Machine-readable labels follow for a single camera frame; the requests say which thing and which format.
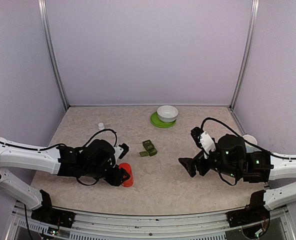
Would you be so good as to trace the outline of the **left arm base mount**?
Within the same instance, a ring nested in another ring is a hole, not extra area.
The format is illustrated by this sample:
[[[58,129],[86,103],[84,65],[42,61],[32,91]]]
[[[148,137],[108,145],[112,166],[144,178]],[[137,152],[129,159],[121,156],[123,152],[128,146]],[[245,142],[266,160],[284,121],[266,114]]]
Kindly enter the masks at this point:
[[[50,195],[44,190],[40,190],[40,193],[42,197],[41,206],[32,210],[31,218],[58,227],[71,228],[76,214],[72,211],[54,208]]]

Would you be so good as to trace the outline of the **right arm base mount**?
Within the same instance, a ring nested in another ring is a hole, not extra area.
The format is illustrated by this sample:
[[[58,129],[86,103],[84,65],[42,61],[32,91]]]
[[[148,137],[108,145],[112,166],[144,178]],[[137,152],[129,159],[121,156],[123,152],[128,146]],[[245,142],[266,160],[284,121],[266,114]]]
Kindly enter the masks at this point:
[[[265,190],[251,194],[250,202],[242,209],[231,210],[226,213],[230,228],[248,225],[270,219],[270,211],[265,208]]]

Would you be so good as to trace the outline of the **red cylindrical container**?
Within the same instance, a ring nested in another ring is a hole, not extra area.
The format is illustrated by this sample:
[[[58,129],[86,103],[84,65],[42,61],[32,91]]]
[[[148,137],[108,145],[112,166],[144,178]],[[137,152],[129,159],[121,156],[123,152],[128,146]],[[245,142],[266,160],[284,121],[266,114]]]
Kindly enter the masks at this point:
[[[126,188],[132,187],[134,184],[134,178],[131,165],[129,163],[123,162],[119,165],[119,168],[124,170],[122,186]]]

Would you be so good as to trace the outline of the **small white pill bottle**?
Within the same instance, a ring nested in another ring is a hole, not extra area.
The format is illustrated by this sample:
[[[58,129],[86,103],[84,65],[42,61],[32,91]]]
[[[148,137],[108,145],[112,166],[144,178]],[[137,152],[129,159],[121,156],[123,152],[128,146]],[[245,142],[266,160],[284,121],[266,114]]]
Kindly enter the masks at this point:
[[[105,129],[105,125],[104,125],[104,123],[102,123],[102,122],[100,122],[99,124],[98,124],[98,129],[101,131],[101,130],[104,130]]]

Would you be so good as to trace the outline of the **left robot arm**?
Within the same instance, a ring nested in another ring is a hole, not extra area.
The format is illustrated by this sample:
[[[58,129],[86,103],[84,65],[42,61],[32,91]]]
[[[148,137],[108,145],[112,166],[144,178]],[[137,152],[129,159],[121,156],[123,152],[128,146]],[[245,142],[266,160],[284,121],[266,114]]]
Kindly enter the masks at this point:
[[[70,147],[57,143],[48,147],[33,146],[0,138],[0,190],[22,202],[35,219],[54,222],[60,211],[53,207],[50,195],[36,190],[12,174],[8,168],[49,173],[59,177],[103,179],[118,187],[131,176],[117,160],[129,151],[126,144],[110,144],[97,139],[97,133],[82,146]]]

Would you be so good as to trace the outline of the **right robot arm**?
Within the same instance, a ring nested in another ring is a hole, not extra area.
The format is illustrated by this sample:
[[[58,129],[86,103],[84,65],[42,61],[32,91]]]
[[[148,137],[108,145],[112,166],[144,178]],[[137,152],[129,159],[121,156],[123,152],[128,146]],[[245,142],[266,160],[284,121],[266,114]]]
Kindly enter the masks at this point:
[[[240,135],[226,134],[218,141],[211,138],[207,132],[193,135],[196,145],[201,151],[193,158],[179,158],[179,163],[190,177],[196,174],[205,176],[208,171],[234,178],[237,183],[243,180],[247,183],[268,183],[280,179],[296,178],[296,155],[282,155],[257,148],[247,152],[249,144]],[[238,213],[248,222],[254,222],[263,212],[296,201],[296,181],[288,185],[261,190],[251,194],[250,202]]]

